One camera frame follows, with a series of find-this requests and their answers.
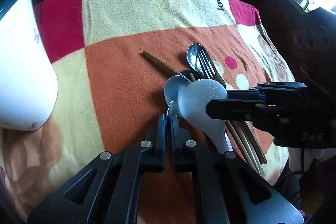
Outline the brown wooden chopstick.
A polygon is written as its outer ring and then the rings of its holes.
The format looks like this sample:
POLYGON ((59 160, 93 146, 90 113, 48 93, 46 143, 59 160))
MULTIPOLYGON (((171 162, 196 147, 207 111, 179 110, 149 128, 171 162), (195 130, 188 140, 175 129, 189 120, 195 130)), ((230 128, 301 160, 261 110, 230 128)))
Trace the brown wooden chopstick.
POLYGON ((145 57, 146 59, 150 60, 152 63, 154 63, 155 66, 158 68, 158 70, 160 72, 162 72, 165 76, 167 76, 167 77, 172 77, 172 76, 182 76, 182 77, 184 77, 184 75, 182 73, 180 73, 179 71, 177 71, 176 69, 174 69, 173 67, 171 67, 170 65, 165 63, 164 61, 160 60, 159 58, 153 56, 149 52, 142 51, 141 55, 143 57, 145 57))

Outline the white utensil holder teal rim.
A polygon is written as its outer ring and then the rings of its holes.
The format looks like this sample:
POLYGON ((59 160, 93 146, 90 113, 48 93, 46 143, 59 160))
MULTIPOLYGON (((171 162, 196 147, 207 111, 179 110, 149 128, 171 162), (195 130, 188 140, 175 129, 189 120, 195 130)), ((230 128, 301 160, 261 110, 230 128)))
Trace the white utensil holder teal rim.
POLYGON ((1 127, 35 131, 49 119, 58 79, 32 0, 1 0, 1 127))

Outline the pale wooden chopstick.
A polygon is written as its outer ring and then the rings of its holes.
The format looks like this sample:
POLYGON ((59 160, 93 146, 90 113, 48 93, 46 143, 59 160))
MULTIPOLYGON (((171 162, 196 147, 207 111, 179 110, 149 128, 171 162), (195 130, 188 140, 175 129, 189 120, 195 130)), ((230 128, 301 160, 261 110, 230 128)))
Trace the pale wooden chopstick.
POLYGON ((248 146, 251 151, 255 153, 255 159, 258 159, 261 165, 267 163, 264 152, 262 151, 261 145, 257 140, 251 125, 248 122, 239 122, 240 128, 243 132, 245 139, 247 140, 248 146))

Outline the long steel spoon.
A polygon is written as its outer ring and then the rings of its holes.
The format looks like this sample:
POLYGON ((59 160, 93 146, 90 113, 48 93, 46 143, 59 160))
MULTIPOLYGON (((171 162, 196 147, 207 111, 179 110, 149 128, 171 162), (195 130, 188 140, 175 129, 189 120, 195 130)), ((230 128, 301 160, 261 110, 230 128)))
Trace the long steel spoon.
POLYGON ((176 115, 177 118, 179 118, 179 109, 178 109, 177 104, 174 101, 169 102, 167 113, 166 113, 166 118, 169 119, 171 118, 172 115, 176 115))

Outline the patchwork colourful table blanket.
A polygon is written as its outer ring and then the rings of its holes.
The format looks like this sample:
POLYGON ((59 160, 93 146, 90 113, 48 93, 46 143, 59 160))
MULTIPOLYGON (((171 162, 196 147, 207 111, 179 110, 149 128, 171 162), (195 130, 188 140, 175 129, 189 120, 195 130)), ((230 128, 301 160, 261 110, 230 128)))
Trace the patchwork colourful table blanket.
POLYGON ((45 0, 34 13, 58 97, 39 130, 1 131, 1 192, 21 221, 100 152, 155 127, 167 74, 143 51, 184 71, 199 43, 228 89, 294 80, 258 10, 238 0, 45 0))

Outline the steel fork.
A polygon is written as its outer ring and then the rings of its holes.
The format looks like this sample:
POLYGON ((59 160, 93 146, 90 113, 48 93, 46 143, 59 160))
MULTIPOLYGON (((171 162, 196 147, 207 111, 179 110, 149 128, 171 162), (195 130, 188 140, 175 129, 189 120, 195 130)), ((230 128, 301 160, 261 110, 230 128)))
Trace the steel fork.
POLYGON ((223 77, 219 74, 217 71, 213 61, 211 60, 209 54, 207 53, 206 50, 200 50, 198 55, 197 55, 200 64, 201 64, 201 69, 203 71, 204 76, 207 79, 212 79, 217 82, 219 82, 223 87, 226 87, 226 83, 223 79, 223 77))

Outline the tan wooden chopstick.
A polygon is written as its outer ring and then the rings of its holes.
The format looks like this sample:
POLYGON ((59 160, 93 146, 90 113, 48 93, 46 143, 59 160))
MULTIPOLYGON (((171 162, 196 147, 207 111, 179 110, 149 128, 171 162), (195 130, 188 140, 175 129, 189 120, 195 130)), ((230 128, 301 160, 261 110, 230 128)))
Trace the tan wooden chopstick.
POLYGON ((248 140, 241 122, 226 121, 226 128, 233 137, 245 161, 252 167, 259 175, 262 175, 261 163, 257 157, 254 147, 248 140))

